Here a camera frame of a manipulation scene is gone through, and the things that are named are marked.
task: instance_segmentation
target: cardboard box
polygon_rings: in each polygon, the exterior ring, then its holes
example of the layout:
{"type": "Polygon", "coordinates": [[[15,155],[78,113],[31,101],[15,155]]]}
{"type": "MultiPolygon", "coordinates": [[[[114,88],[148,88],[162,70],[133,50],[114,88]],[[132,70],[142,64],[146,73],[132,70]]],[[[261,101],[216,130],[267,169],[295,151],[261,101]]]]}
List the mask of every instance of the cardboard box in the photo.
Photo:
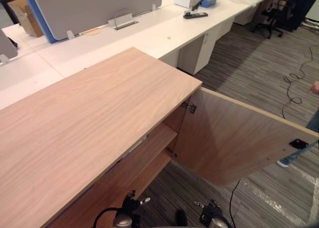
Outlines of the cardboard box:
{"type": "Polygon", "coordinates": [[[14,11],[17,19],[26,33],[35,37],[40,37],[43,35],[42,30],[34,18],[34,15],[32,14],[30,6],[26,0],[13,0],[8,2],[8,5],[14,11]]]}

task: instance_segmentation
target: gray divider panel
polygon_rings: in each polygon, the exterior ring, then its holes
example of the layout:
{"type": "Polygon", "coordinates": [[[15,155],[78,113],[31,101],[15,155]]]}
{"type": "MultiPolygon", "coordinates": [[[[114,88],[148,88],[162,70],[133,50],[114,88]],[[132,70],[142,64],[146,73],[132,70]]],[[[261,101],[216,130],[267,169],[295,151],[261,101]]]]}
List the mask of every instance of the gray divider panel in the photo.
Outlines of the gray divider panel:
{"type": "Polygon", "coordinates": [[[4,32],[0,29],[0,55],[2,54],[8,59],[11,59],[18,55],[18,51],[8,37],[4,34],[4,32]]]}
{"type": "Polygon", "coordinates": [[[161,0],[36,0],[53,37],[67,38],[73,34],[107,24],[123,14],[133,15],[152,10],[161,0]]]}

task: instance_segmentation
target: white box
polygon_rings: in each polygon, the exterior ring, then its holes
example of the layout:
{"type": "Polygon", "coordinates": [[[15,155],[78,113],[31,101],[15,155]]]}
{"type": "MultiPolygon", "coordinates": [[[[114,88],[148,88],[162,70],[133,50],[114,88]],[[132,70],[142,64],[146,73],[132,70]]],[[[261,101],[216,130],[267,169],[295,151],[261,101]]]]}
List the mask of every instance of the white box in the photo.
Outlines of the white box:
{"type": "Polygon", "coordinates": [[[185,8],[191,8],[194,5],[196,5],[196,3],[198,3],[199,0],[174,0],[174,3],[176,5],[180,5],[183,6],[185,8]]]}

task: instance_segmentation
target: black office chair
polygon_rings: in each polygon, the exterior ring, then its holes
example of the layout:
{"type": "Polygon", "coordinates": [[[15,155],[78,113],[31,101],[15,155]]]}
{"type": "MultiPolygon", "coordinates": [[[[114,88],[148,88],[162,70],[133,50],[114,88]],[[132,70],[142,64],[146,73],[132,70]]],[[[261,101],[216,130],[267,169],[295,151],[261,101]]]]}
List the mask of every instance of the black office chair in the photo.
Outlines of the black office chair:
{"type": "Polygon", "coordinates": [[[258,23],[255,25],[252,32],[255,32],[257,29],[267,29],[269,31],[268,39],[271,38],[273,30],[279,33],[279,37],[283,36],[283,32],[276,27],[276,24],[284,24],[290,17],[293,16],[292,9],[293,5],[287,0],[278,0],[277,3],[274,3],[276,8],[272,8],[270,11],[264,10],[262,15],[267,16],[268,24],[258,23]]]}

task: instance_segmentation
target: jeans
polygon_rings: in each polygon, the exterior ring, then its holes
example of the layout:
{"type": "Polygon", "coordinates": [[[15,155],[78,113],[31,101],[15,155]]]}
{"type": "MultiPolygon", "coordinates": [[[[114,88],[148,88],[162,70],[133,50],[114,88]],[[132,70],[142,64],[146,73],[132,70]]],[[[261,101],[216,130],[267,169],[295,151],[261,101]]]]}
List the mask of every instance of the jeans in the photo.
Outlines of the jeans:
{"type": "MultiPolygon", "coordinates": [[[[319,132],[319,110],[317,110],[313,118],[309,121],[307,128],[312,131],[319,132]]],[[[293,153],[292,155],[281,159],[280,161],[284,163],[285,165],[290,165],[299,155],[307,152],[316,144],[317,144],[317,141],[313,142],[312,144],[309,144],[306,148],[300,149],[299,151],[293,153]]]]}

